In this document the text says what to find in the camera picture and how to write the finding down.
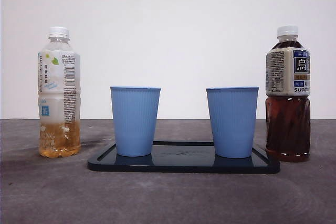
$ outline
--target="blue plastic cup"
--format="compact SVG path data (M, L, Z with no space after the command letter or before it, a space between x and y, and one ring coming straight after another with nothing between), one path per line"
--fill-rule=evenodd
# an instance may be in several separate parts
M252 154L259 87L206 89L215 152L245 158Z
M117 153L127 157L151 153L160 88L111 87Z

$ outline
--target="barcode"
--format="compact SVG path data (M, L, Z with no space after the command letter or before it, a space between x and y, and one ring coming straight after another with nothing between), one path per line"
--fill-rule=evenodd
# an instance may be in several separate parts
M64 67L65 86L75 85L75 67Z

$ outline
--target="nutrition label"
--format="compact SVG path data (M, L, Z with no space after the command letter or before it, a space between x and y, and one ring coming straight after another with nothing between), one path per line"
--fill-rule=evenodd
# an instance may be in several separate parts
M62 55L63 64L75 64L75 55Z
M269 53L266 60L266 89L282 92L284 89L285 53L283 51Z
M76 88L64 88L64 121L71 123L76 119Z

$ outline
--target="blue label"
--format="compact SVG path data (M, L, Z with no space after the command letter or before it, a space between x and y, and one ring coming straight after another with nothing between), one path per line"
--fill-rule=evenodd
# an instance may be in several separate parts
M304 87L304 81L295 81L294 87Z
M49 106L42 106L41 115L49 115Z
M309 52L308 51L305 51L305 50L303 50L303 51L296 51L296 50L294 50L293 51L293 57L294 58L297 58L297 57L302 57L302 58L309 58Z

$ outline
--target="table surface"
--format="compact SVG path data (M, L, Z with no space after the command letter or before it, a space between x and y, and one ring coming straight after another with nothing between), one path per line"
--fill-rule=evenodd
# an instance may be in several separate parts
M209 120L157 122L156 140L212 140ZM271 175L93 172L112 120L81 120L80 153L55 159L38 155L38 120L1 120L1 223L336 223L335 136L312 120L310 160Z

